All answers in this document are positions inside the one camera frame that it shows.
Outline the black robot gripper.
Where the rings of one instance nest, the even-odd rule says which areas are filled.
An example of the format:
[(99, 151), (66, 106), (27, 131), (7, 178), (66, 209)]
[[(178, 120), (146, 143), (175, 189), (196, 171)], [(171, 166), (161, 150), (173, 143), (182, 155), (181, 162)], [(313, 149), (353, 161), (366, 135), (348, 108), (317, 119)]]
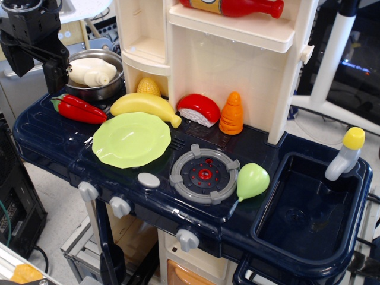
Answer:
[[(47, 91), (68, 83), (69, 51), (59, 40), (61, 1), (1, 1), (1, 48), (12, 70), (22, 77), (42, 64)], [(32, 56), (19, 42), (31, 45)]]

